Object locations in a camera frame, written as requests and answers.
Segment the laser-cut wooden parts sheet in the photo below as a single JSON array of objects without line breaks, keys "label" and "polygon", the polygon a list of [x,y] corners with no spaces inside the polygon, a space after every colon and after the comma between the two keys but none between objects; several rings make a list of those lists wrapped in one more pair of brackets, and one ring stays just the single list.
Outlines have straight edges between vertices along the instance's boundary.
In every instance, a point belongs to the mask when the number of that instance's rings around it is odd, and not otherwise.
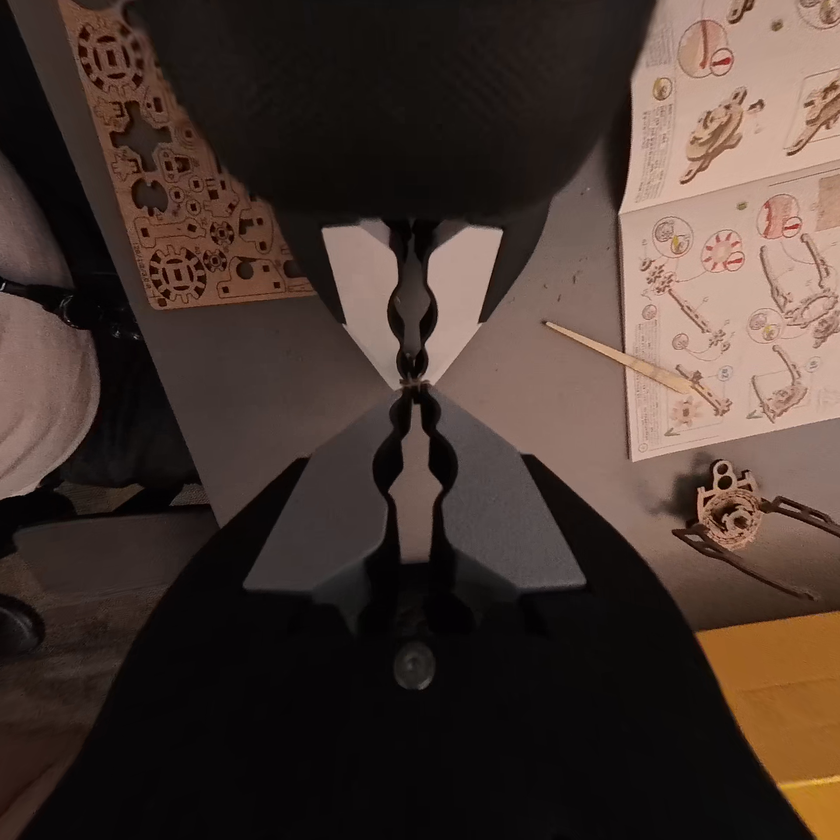
[{"label": "laser-cut wooden parts sheet", "polygon": [[313,295],[272,208],[223,168],[128,2],[57,6],[152,309]]}]

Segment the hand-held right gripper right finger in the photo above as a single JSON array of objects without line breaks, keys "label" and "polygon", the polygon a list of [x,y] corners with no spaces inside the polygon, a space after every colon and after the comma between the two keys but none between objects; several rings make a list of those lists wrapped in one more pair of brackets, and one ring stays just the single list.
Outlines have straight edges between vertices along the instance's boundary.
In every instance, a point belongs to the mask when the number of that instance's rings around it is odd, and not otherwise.
[{"label": "hand-held right gripper right finger", "polygon": [[495,607],[581,592],[586,578],[523,456],[433,387],[416,394],[440,484],[423,611],[431,632],[471,632]]}]

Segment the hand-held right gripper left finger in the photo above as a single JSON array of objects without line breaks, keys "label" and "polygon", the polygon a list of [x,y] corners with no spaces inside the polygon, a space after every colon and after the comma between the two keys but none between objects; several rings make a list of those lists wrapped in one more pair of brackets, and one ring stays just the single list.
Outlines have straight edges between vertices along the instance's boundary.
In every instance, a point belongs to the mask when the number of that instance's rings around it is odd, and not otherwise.
[{"label": "hand-held right gripper left finger", "polygon": [[395,392],[308,459],[243,582],[249,594],[333,606],[352,632],[394,632],[402,552],[391,488],[412,394]]}]

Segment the wooden model assembly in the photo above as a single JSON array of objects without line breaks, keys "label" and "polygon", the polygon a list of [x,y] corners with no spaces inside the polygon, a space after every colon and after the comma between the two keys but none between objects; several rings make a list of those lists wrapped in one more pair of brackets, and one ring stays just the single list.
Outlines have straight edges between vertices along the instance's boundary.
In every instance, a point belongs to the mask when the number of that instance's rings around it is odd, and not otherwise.
[{"label": "wooden model assembly", "polygon": [[800,601],[817,602],[817,594],[775,581],[742,558],[740,551],[756,540],[763,521],[771,515],[839,537],[838,522],[828,514],[788,497],[763,498],[753,473],[747,469],[738,472],[724,458],[711,463],[710,486],[697,489],[694,521],[672,533],[703,557],[726,564],[776,592]]}]

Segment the black shoe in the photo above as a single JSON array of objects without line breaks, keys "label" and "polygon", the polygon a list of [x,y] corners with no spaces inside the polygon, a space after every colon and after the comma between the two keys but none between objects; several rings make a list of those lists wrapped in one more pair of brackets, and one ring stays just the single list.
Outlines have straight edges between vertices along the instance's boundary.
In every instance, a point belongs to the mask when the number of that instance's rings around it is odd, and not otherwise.
[{"label": "black shoe", "polygon": [[1,661],[33,654],[45,638],[42,616],[18,598],[1,594]]}]

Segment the person in white shirt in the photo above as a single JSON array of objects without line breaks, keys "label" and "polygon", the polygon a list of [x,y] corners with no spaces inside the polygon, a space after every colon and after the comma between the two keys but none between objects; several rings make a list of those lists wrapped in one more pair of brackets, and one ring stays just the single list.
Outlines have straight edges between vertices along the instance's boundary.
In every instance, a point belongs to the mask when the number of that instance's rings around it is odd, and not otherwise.
[{"label": "person in white shirt", "polygon": [[[74,290],[46,217],[1,157],[1,274],[24,286]],[[89,332],[34,301],[2,293],[1,498],[21,497],[78,449],[98,411],[100,376]]]}]

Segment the thin wooden stick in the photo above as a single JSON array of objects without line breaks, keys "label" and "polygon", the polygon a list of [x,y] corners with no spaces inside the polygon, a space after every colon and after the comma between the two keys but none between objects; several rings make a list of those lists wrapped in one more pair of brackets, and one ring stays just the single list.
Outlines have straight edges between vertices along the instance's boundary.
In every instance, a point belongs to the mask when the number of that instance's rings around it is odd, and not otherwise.
[{"label": "thin wooden stick", "polygon": [[565,338],[593,350],[594,352],[617,362],[627,370],[633,371],[652,382],[656,382],[674,393],[687,395],[692,391],[690,381],[678,373],[669,371],[645,360],[638,359],[637,357],[623,351],[616,350],[606,344],[587,338],[577,332],[573,332],[565,327],[562,327],[555,322],[542,320],[541,324],[554,333],[558,333]]}]

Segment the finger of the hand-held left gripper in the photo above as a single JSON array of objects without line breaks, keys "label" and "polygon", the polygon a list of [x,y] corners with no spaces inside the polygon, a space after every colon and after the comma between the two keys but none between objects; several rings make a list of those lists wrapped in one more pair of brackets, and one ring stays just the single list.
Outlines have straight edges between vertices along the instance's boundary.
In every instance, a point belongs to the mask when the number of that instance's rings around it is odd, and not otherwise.
[{"label": "finger of the hand-held left gripper", "polygon": [[381,219],[322,227],[334,285],[351,339],[392,389],[401,387],[397,356],[401,341],[388,320],[398,283],[392,231]]},{"label": "finger of the hand-held left gripper", "polygon": [[413,378],[433,385],[478,332],[503,230],[417,219],[413,234],[429,298]]}]

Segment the yellow plastic bin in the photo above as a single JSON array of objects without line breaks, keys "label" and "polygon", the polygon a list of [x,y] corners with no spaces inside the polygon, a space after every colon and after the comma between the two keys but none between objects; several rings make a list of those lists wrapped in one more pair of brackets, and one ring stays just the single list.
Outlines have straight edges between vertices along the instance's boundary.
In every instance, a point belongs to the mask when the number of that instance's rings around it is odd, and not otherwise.
[{"label": "yellow plastic bin", "polygon": [[815,838],[839,838],[839,612],[698,633],[738,724]]}]

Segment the illustrated instruction booklet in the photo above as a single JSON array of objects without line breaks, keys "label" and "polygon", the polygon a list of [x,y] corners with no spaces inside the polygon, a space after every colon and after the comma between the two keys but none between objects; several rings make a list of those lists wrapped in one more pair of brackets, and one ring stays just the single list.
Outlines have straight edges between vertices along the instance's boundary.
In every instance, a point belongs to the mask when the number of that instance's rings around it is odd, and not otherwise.
[{"label": "illustrated instruction booklet", "polygon": [[838,418],[839,2],[657,2],[631,90],[631,460]]}]

